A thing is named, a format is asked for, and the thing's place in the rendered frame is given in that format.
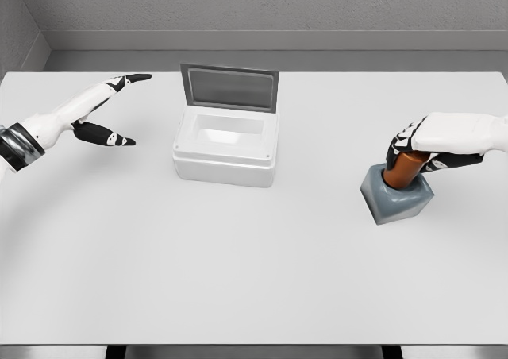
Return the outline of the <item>white box with open lid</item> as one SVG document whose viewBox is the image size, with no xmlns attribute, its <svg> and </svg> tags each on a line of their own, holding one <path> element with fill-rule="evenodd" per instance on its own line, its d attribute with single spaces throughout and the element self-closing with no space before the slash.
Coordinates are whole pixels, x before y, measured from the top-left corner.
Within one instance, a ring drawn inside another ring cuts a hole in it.
<svg viewBox="0 0 508 359">
<path fill-rule="evenodd" d="M 183 180 L 270 187 L 279 136 L 277 71 L 181 64 L 187 104 L 173 143 Z"/>
</svg>

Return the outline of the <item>copper brown cylinder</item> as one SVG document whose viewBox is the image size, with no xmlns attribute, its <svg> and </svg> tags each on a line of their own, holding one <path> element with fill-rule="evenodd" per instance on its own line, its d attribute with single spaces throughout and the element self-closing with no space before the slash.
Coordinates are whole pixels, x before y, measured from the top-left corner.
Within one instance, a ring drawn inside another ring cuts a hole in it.
<svg viewBox="0 0 508 359">
<path fill-rule="evenodd" d="M 408 187 L 429 158 L 428 152 L 401 152 L 394 167 L 391 170 L 387 168 L 384 170 L 384 182 L 396 190 Z"/>
</svg>

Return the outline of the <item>grey blue square holder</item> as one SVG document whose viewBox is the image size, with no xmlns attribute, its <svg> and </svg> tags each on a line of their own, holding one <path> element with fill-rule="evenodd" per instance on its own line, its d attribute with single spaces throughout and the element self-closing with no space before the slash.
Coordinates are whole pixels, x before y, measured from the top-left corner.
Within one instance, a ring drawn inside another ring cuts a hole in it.
<svg viewBox="0 0 508 359">
<path fill-rule="evenodd" d="M 417 216 L 434 193 L 422 174 L 402 189 L 389 187 L 383 180 L 385 164 L 371 166 L 360 186 L 360 192 L 377 225 Z"/>
</svg>

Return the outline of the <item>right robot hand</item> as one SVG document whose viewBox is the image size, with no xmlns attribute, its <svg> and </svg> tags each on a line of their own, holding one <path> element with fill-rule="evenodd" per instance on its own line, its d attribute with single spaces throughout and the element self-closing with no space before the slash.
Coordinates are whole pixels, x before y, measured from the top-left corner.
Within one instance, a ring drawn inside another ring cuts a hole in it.
<svg viewBox="0 0 508 359">
<path fill-rule="evenodd" d="M 433 112 L 396 134 L 387 150 L 387 169 L 409 152 L 431 155 L 420 173 L 480 164 L 495 146 L 492 126 L 497 120 L 488 114 Z"/>
</svg>

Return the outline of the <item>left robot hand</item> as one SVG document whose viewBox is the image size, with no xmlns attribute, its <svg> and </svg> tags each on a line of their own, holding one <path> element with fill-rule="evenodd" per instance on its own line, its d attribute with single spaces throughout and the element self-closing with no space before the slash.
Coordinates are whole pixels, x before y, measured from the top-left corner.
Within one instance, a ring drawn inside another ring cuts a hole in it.
<svg viewBox="0 0 508 359">
<path fill-rule="evenodd" d="M 76 138 L 94 145 L 103 146 L 132 146 L 136 142 L 123 137 L 105 126 L 87 121 L 90 113 L 104 105 L 110 98 L 132 83 L 149 80 L 148 73 L 120 75 L 81 91 L 59 105 L 55 112 L 65 124 L 65 129 L 71 129 Z"/>
</svg>

